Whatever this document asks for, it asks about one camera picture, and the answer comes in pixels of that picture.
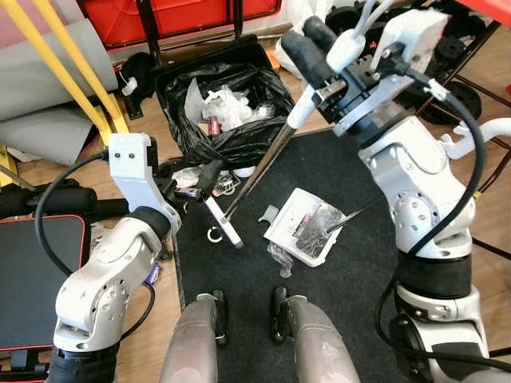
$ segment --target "small white clip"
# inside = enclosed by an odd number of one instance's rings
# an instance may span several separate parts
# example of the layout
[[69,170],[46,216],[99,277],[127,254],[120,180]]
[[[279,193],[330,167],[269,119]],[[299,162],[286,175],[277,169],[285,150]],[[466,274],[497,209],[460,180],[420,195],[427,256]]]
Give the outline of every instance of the small white clip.
[[424,92],[431,93],[431,95],[439,101],[445,101],[449,90],[445,89],[434,78],[428,81],[429,88],[424,87]]
[[130,77],[128,79],[128,82],[126,82],[126,86],[122,88],[122,94],[124,94],[125,96],[129,96],[135,91],[137,86],[138,86],[137,79],[135,77]]
[[220,242],[222,239],[224,239],[224,237],[223,237],[222,235],[221,235],[220,237],[218,237],[218,238],[213,238],[213,237],[211,237],[211,233],[212,233],[212,231],[213,231],[213,230],[218,230],[218,228],[217,228],[216,226],[213,226],[213,227],[211,227],[211,228],[208,230],[208,234],[207,234],[207,236],[208,236],[208,240],[209,240],[209,242],[211,242],[211,243],[218,243],[218,242]]

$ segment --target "black cable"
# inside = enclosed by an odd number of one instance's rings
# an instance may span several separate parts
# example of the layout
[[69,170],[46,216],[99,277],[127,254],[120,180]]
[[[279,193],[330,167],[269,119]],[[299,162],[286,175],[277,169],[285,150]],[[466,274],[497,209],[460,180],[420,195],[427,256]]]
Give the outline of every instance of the black cable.
[[151,298],[149,299],[149,304],[147,305],[147,308],[145,309],[142,316],[138,319],[138,321],[135,322],[133,326],[129,328],[124,334],[121,336],[121,340],[124,341],[129,335],[131,335],[136,329],[138,329],[142,323],[144,323],[145,319],[149,316],[149,313],[153,309],[154,301],[156,299],[156,293],[154,292],[154,288],[149,285],[147,282],[142,282],[142,286],[147,288],[149,290],[149,293],[151,293]]
[[51,185],[42,193],[41,199],[39,200],[38,207],[35,210],[34,223],[35,223],[35,235],[38,238],[38,242],[41,244],[41,247],[45,251],[46,255],[50,258],[50,260],[67,276],[72,274],[72,271],[61,261],[60,258],[55,254],[52,250],[50,244],[48,243],[48,239],[45,235],[44,227],[42,226],[42,215],[44,213],[45,203],[50,197],[50,194],[68,177],[71,173],[75,172],[77,169],[85,166],[95,160],[106,160],[108,159],[108,152],[105,150],[102,153],[98,153],[94,156],[86,158],[80,162],[75,163],[73,166],[69,167],[65,172],[61,173],[59,177],[57,177]]
[[482,247],[483,249],[486,249],[487,251],[491,251],[492,253],[494,253],[496,255],[500,255],[502,258],[506,258],[509,261],[511,261],[511,253],[509,253],[508,251],[499,249],[498,247],[492,246],[489,243],[483,242],[480,239],[477,239],[474,237],[472,237],[472,242],[474,245]]
[[[406,75],[413,78],[424,87],[430,87],[431,79],[426,75],[411,68],[408,68]],[[470,177],[469,183],[466,185],[465,192],[453,210],[435,227],[433,227],[428,234],[424,235],[417,243],[415,243],[410,251],[408,251],[409,256],[416,255],[430,240],[434,239],[438,233],[444,230],[461,213],[466,204],[472,199],[473,194],[477,191],[477,186],[481,181],[482,173],[485,169],[485,141],[482,137],[481,131],[479,130],[477,122],[474,120],[468,109],[451,93],[446,94],[445,103],[458,112],[458,115],[466,123],[470,130],[470,134],[472,135],[476,156],[472,176]]]
[[493,349],[489,352],[489,357],[504,357],[505,355],[511,355],[511,347],[505,349]]
[[487,359],[485,357],[471,357],[469,355],[458,355],[451,353],[430,353],[427,351],[421,351],[418,349],[410,349],[405,346],[398,344],[392,339],[390,339],[383,331],[382,323],[380,321],[382,317],[382,309],[385,301],[389,298],[390,292],[394,289],[395,284],[397,283],[398,277],[397,273],[394,274],[389,284],[383,291],[380,296],[378,303],[376,304],[376,308],[374,310],[374,328],[378,333],[379,337],[390,347],[396,349],[400,353],[404,353],[408,357],[415,358],[427,358],[427,359],[442,359],[445,361],[456,361],[460,363],[467,363],[471,365],[484,365],[486,367],[492,367],[495,369],[501,369],[507,373],[511,373],[511,365],[509,363],[504,363],[503,361],[493,361],[491,359]]

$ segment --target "yellow pole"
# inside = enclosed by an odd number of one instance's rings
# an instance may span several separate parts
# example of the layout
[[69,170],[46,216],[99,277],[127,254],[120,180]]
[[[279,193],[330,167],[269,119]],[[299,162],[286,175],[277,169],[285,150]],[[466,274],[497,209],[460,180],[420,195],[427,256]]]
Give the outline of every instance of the yellow pole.
[[110,131],[108,124],[101,119],[90,101],[81,91],[80,87],[67,70],[65,70],[64,65],[58,60],[58,57],[55,55],[53,50],[51,50],[50,46],[46,43],[45,39],[39,33],[38,29],[32,23],[25,11],[19,6],[17,1],[0,0],[0,6],[3,6],[6,9],[16,26],[18,26],[18,28],[23,32],[29,43],[35,48],[35,50],[37,50],[51,71],[55,74],[62,85],[64,85],[74,100],[80,105],[80,108],[83,109],[89,119],[100,131]]
[[[0,165],[11,170],[14,174],[18,174],[18,170],[16,169],[16,163],[14,162],[13,157],[7,152],[7,148],[0,144]],[[13,180],[0,172],[0,187],[6,186],[8,184],[12,184]]]
[[65,28],[64,24],[62,24],[62,21],[58,17],[57,12],[55,12],[52,5],[50,4],[50,0],[34,0],[34,4],[39,9],[39,12],[41,12],[42,17],[45,18],[46,22],[48,22],[48,25],[55,33],[55,36],[57,36],[62,46],[64,46],[65,51],[71,57],[74,64],[78,67],[83,77],[85,77],[90,87],[97,94],[112,119],[115,120],[122,118],[121,113],[113,104],[112,100],[110,100],[110,97],[105,91],[103,84],[101,81],[99,81],[95,72],[90,67],[89,63],[81,53],[73,38],[69,35],[69,32]]

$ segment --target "white plastic bag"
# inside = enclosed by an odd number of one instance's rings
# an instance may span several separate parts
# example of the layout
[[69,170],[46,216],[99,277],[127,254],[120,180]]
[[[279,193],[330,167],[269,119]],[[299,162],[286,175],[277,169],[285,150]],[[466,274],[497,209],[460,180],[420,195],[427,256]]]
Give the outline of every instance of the white plastic bag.
[[273,117],[274,111],[271,105],[261,105],[256,110],[252,110],[243,93],[233,92],[226,85],[222,85],[218,92],[210,90],[208,94],[208,98],[204,101],[202,117],[207,120],[210,116],[216,116],[222,125],[222,132],[228,132],[252,121]]
[[278,247],[270,242],[266,248],[271,257],[280,265],[280,276],[282,278],[291,277],[291,268],[293,267],[293,258],[282,247]]
[[[291,30],[297,34],[303,35],[303,23],[310,16],[318,16],[321,20],[325,21],[325,17],[330,13],[334,0],[292,0],[287,5],[287,16],[293,25]],[[298,71],[293,61],[289,58],[281,45],[281,39],[275,45],[275,58],[279,63],[287,69],[291,74],[297,78],[303,78],[302,74]]]

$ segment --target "red can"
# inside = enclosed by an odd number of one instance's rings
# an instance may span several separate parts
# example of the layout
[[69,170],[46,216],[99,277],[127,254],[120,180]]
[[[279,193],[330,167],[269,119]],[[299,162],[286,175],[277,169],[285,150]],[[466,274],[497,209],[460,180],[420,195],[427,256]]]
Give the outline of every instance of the red can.
[[217,134],[220,134],[221,131],[222,129],[220,127],[220,122],[218,122],[218,117],[209,117],[209,135],[216,136]]

